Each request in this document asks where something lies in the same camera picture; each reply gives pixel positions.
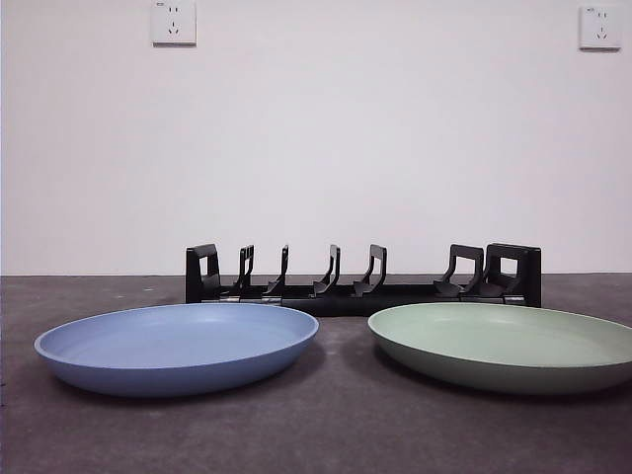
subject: plate rim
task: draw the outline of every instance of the plate rim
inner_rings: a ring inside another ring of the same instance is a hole
[[[415,307],[419,307],[419,306],[426,306],[426,305],[439,305],[439,306],[447,306],[447,305],[458,305],[458,306],[500,306],[499,304],[494,304],[494,303],[476,303],[476,302],[471,302],[471,301],[467,301],[467,302],[456,302],[456,301],[442,301],[442,302],[435,302],[435,303],[412,303],[412,304],[404,304],[401,306],[394,306],[392,308],[385,308],[382,309],[380,311],[377,311],[376,313],[372,314],[368,320],[367,320],[367,326],[369,328],[369,330],[371,331],[371,333],[373,333],[374,336],[378,336],[379,338],[382,338],[386,341],[388,341],[391,344],[396,344],[398,346],[401,346],[403,348],[406,349],[411,349],[413,351],[418,351],[420,353],[425,353],[425,354],[429,354],[429,355],[433,355],[433,356],[441,356],[441,357],[446,357],[446,358],[451,358],[453,360],[459,360],[459,361],[468,361],[468,362],[476,362],[476,363],[483,363],[483,364],[488,364],[488,365],[496,365],[496,366],[503,366],[503,367],[512,367],[512,368],[530,368],[530,369],[571,369],[571,368],[599,368],[599,367],[615,367],[615,366],[619,366],[619,365],[626,365],[632,362],[632,356],[630,357],[630,359],[628,360],[624,360],[624,361],[619,361],[619,362],[608,362],[608,363],[591,363],[591,364],[585,364],[585,363],[578,363],[578,364],[520,364],[520,363],[506,363],[506,362],[498,362],[498,361],[491,361],[491,360],[482,360],[479,358],[473,358],[473,357],[460,357],[457,355],[450,355],[450,354],[445,354],[445,353],[438,353],[435,351],[429,351],[426,349],[420,349],[420,348],[416,348],[414,346],[410,346],[407,344],[403,344],[399,341],[394,341],[393,339],[385,336],[384,334],[380,333],[379,331],[377,331],[373,325],[371,324],[371,320],[373,320],[373,318],[381,313],[385,313],[389,310],[393,310],[395,308],[403,308],[403,307],[410,307],[410,306],[415,306]],[[614,321],[609,321],[607,319],[602,319],[602,318],[597,318],[594,316],[588,316],[586,314],[580,314],[580,313],[573,313],[570,311],[562,311],[562,310],[557,310],[557,309],[548,309],[548,308],[532,308],[529,306],[518,306],[519,308],[530,308],[532,310],[538,310],[538,311],[544,311],[544,312],[549,312],[549,313],[561,313],[561,314],[566,314],[566,315],[571,315],[574,317],[580,317],[580,318],[585,318],[585,319],[590,319],[590,320],[597,320],[599,322],[599,324],[610,324],[610,325],[614,325],[614,326],[619,326],[620,328],[624,329],[625,331],[630,331],[632,332],[632,327],[626,326],[624,324],[621,323],[616,323]]]
[[[120,366],[109,366],[109,365],[94,365],[94,364],[88,364],[88,363],[77,363],[75,361],[67,360],[64,357],[53,355],[52,353],[45,350],[41,346],[41,341],[47,335],[54,333],[55,331],[58,331],[66,326],[70,326],[72,324],[78,323],[80,321],[86,321],[90,319],[96,319],[96,318],[111,316],[111,315],[120,314],[120,313],[136,312],[136,311],[141,311],[141,310],[173,308],[173,307],[201,307],[201,306],[228,306],[228,305],[230,305],[231,307],[235,307],[235,305],[239,305],[240,307],[241,306],[249,306],[249,307],[256,306],[258,308],[261,308],[261,307],[282,308],[283,310],[286,310],[286,311],[299,313],[303,316],[307,316],[307,319],[311,320],[313,327],[306,336],[303,336],[302,338],[299,338],[296,341],[293,341],[291,344],[284,345],[283,347],[275,349],[273,351],[267,351],[267,352],[263,352],[263,353],[255,354],[255,355],[247,355],[245,357],[230,358],[227,360],[216,360],[216,361],[207,362],[207,363],[194,363],[194,364],[186,364],[186,365],[162,365],[162,366],[153,366],[153,367],[120,367]],[[36,352],[41,357],[43,357],[46,361],[54,361],[54,362],[62,363],[64,365],[72,365],[75,367],[93,368],[93,369],[100,369],[100,370],[173,370],[173,369],[186,369],[186,368],[191,369],[191,368],[197,368],[197,367],[211,367],[214,365],[220,365],[224,363],[246,361],[246,360],[258,358],[261,356],[271,356],[273,354],[286,351],[290,348],[293,348],[295,346],[298,346],[302,343],[309,341],[316,335],[319,329],[320,329],[319,321],[311,314],[307,314],[304,311],[300,311],[293,308],[286,308],[284,306],[270,306],[270,305],[263,305],[263,304],[257,304],[257,303],[178,303],[178,304],[162,304],[158,306],[142,306],[139,308],[128,308],[128,309],[122,309],[119,311],[111,311],[108,313],[95,314],[93,316],[79,318],[74,321],[68,321],[67,323],[60,324],[59,326],[55,326],[54,328],[51,328],[41,333],[39,336],[36,337],[35,341],[33,342],[33,345]]]

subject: wall socket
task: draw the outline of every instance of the wall socket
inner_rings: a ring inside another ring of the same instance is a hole
[[[194,0],[154,0],[151,7],[151,37],[154,46],[192,46],[197,42]]]
[[[580,49],[618,50],[621,48],[621,30],[618,5],[580,8]]]

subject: electrical outlet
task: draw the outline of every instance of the electrical outlet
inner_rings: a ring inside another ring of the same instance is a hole
[[[580,49],[617,50],[621,48],[621,9],[599,5],[580,9]]]
[[[154,45],[194,45],[196,36],[194,0],[154,0],[151,10]]]

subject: white wall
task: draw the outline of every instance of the white wall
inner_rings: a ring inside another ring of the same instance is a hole
[[[546,272],[632,271],[632,15],[577,50],[576,1],[5,0],[5,275],[443,271],[448,245],[538,245]]]

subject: green plate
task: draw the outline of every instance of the green plate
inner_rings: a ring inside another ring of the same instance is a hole
[[[580,314],[482,303],[412,304],[368,319],[390,356],[459,385],[523,394],[632,378],[632,328]]]

